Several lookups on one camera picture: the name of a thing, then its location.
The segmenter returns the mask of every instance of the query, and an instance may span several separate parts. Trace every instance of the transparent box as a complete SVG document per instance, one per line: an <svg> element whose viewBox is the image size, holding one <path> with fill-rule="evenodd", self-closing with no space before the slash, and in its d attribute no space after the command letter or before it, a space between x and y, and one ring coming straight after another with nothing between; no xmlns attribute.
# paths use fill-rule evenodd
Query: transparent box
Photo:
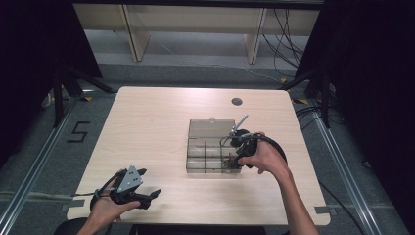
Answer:
<svg viewBox="0 0 415 235"><path fill-rule="evenodd" d="M188 173L239 173L236 149L227 139L235 120L191 119L187 146Z"/></svg>

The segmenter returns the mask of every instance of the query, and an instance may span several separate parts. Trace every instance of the person's left hand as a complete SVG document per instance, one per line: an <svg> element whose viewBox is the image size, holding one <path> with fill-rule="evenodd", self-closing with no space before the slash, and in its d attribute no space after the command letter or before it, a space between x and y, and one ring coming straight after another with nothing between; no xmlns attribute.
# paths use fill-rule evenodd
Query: person's left hand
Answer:
<svg viewBox="0 0 415 235"><path fill-rule="evenodd" d="M108 187L113 187L115 180L113 180ZM79 231L79 234L94 234L101 229L110 225L114 220L121 222L121 215L124 212L131 211L140 207L140 202L131 202L124 205L118 205L108 197L108 193L103 193L101 198L95 203L92 212L89 214L84 226Z"/></svg>

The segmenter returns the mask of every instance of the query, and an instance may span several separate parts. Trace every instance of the floor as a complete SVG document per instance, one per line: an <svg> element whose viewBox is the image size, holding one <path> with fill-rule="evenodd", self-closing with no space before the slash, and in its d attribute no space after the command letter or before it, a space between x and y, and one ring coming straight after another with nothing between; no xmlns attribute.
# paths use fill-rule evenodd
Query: floor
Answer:
<svg viewBox="0 0 415 235"><path fill-rule="evenodd" d="M242 35L218 33L153 32L142 62L134 63L125 32L86 30L106 84L112 88L123 85L142 86L195 86L234 87L250 89L276 89L283 78L291 80L296 68L281 58L274 58L264 39L254 65L248 64ZM277 45L274 35L267 39ZM293 37L293 43L303 49L307 37ZM293 52L280 48L281 53L296 63ZM39 174L28 175L44 144L50 140L51 123L54 121L53 99L45 99L45 109L39 113L31 130L21 143L20 150L10 157L0 170L0 211L5 212L13 193L20 190L26 178L32 179L20 213L12 219L10 234L53 234L55 228L66 220L69 195L76 191L83 170L94 149L115 94L106 94L89 84L82 83L85 99L67 99L65 107L70 115L62 131L57 134ZM309 107L302 94L306 82L290 90L297 111ZM299 115L299 124L312 158L317 177L321 181L332 221L320 227L321 234L409 234L402 224L388 196L383 191L370 166L353 141L341 112L329 111L330 133L335 138L340 155L358 186L361 198L367 203L380 233L368 230L361 220L358 206L346 186L339 164L327 140L323 138L318 112ZM78 139L72 131L79 121L89 121L79 126L87 132L81 144L70 143ZM286 226L265 226L267 234L283 234ZM127 234L129 225L117 224L112 234Z"/></svg>

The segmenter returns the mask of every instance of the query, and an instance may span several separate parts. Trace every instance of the wooden table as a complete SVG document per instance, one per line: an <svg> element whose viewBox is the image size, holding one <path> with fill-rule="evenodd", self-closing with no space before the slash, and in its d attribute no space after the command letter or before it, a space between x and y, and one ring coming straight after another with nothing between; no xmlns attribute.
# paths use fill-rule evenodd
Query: wooden table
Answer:
<svg viewBox="0 0 415 235"><path fill-rule="evenodd" d="M240 98L235 106L231 100ZM325 202L305 146L289 94L276 90L123 87L119 90L95 150L76 191L89 193L119 169L146 168L136 192L162 189L148 210L133 210L124 222L159 224L287 224L276 180L243 167L239 174L186 172L190 119L234 119L250 115L242 128L264 131L284 149L300 195L317 225L330 216L317 214ZM89 214L70 208L68 219Z"/></svg>

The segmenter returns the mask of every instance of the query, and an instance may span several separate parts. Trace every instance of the round hole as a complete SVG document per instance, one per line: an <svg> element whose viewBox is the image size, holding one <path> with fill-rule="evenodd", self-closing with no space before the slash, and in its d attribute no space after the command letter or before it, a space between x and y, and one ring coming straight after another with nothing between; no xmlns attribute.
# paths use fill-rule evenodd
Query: round hole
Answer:
<svg viewBox="0 0 415 235"><path fill-rule="evenodd" d="M242 100L240 98L233 98L232 104L234 104L235 106L240 106L242 105Z"/></svg>

